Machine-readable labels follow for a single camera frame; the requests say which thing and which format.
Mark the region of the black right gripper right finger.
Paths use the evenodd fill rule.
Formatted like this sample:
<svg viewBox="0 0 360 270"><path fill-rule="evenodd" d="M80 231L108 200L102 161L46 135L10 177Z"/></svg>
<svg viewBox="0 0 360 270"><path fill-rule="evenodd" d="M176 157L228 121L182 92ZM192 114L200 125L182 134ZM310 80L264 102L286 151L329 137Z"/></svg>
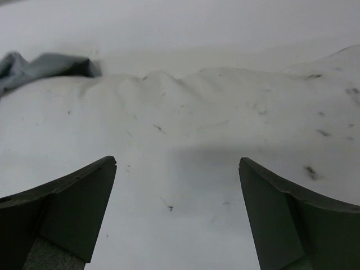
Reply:
<svg viewBox="0 0 360 270"><path fill-rule="evenodd" d="M359 206L288 181L248 157L239 176L261 269L359 269Z"/></svg>

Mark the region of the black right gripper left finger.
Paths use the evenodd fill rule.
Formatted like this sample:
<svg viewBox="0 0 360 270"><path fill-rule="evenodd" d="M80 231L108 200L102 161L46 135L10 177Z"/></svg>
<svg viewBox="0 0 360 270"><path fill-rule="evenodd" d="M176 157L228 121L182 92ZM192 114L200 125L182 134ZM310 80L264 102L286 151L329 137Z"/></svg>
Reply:
<svg viewBox="0 0 360 270"><path fill-rule="evenodd" d="M1 198L1 269L84 269L116 175L105 156L71 174Z"/></svg>

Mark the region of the grey pillowcase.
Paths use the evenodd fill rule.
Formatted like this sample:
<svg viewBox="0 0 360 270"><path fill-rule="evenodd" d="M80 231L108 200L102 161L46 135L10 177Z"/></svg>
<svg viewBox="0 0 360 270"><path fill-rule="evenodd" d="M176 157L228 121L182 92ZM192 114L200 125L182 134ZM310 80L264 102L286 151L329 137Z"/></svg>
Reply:
<svg viewBox="0 0 360 270"><path fill-rule="evenodd" d="M101 68L89 58L60 53L43 53L26 61L18 52L9 52L1 58L1 94L25 84L51 77L101 76Z"/></svg>

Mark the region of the white pillow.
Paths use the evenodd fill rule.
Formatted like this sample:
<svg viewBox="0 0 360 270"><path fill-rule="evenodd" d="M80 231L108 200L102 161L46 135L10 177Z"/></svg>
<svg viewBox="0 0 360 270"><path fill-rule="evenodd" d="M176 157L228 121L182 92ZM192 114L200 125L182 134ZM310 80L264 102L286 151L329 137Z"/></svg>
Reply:
<svg viewBox="0 0 360 270"><path fill-rule="evenodd" d="M54 78L1 98L1 195L118 165L90 269L258 269L249 157L359 204L359 47L265 72Z"/></svg>

